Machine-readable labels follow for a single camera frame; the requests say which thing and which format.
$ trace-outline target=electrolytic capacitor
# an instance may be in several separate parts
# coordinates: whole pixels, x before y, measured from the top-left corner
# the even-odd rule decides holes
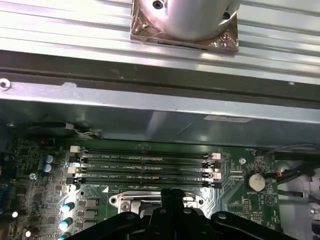
[[[52,155],[46,155],[44,156],[43,160],[45,163],[51,164],[55,160],[55,158]]]
[[[71,217],[68,217],[64,219],[62,222],[60,222],[59,229],[65,231],[72,223],[73,219]]]
[[[70,232],[65,232],[63,235],[61,235],[60,237],[58,237],[57,240],[65,240],[67,238],[69,238],[71,236]]]
[[[20,210],[14,211],[11,216],[15,219],[15,218],[24,217],[26,215],[27,215],[27,210],[20,209]]]
[[[75,208],[75,203],[74,202],[68,202],[66,204],[64,204],[62,207],[61,207],[61,211],[63,213],[68,213],[70,212],[72,209]]]
[[[36,226],[28,227],[28,229],[24,233],[26,238],[32,238],[38,234],[39,234],[39,228]]]
[[[69,187],[69,191],[70,192],[74,192],[80,189],[80,185],[79,184],[71,184]]]
[[[42,170],[45,172],[45,173],[50,173],[52,171],[52,165],[51,164],[45,164],[42,168]]]

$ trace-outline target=chip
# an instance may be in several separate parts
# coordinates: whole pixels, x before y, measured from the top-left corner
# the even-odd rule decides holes
[[[56,223],[56,218],[54,216],[49,216],[48,220],[46,221],[47,224],[55,224]]]
[[[29,154],[29,148],[22,148],[19,150],[20,156],[27,156]]]
[[[79,228],[79,229],[82,229],[83,228],[83,223],[82,222],[77,222],[76,224],[75,224],[75,227],[76,228]]]
[[[61,186],[61,185],[55,186],[55,190],[56,190],[56,191],[61,191],[61,190],[62,190],[62,186]]]
[[[96,221],[84,221],[83,229],[90,228],[96,224]]]
[[[86,219],[94,219],[97,215],[97,211],[96,210],[86,210],[84,212],[84,217]]]
[[[98,205],[98,200],[97,199],[88,199],[85,201],[85,206],[86,207],[95,207]]]
[[[37,194],[35,194],[35,195],[33,196],[33,201],[34,201],[34,202],[41,202],[41,200],[42,200],[42,194],[37,193]]]
[[[25,187],[17,187],[16,194],[17,195],[26,195],[27,189]]]

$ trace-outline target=cable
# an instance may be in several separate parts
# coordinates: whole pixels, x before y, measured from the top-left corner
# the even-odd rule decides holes
[[[294,180],[304,174],[310,173],[310,171],[320,168],[320,162],[306,162],[293,169],[282,172],[282,176],[277,177],[277,184],[284,184],[291,180]]]
[[[304,193],[299,191],[284,191],[284,190],[278,190],[278,194],[288,197],[299,197],[303,198]]]
[[[303,198],[305,195],[307,195],[307,199],[310,203],[316,203],[320,205],[320,199],[316,198],[315,196],[312,196],[310,194],[304,194],[300,191],[284,191],[284,190],[278,190],[279,195],[288,196],[288,197],[298,197]]]
[[[313,143],[299,143],[299,144],[292,144],[292,145],[283,145],[276,147],[274,149],[271,149],[268,151],[264,156],[263,160],[267,161],[267,157],[275,152],[281,151],[281,150],[287,150],[287,149],[294,149],[294,148],[301,148],[301,147],[313,147],[315,150],[319,151],[319,147],[316,144]]]

